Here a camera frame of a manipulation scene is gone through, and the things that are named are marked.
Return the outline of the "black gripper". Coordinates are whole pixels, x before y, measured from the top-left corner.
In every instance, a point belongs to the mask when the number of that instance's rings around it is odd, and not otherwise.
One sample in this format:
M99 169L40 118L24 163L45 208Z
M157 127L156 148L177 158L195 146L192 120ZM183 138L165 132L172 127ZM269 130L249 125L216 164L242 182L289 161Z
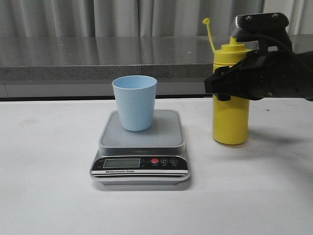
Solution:
M204 81L205 93L220 101L229 96L259 100L266 97L313 99L313 52L276 51L249 56L233 66L222 66Z

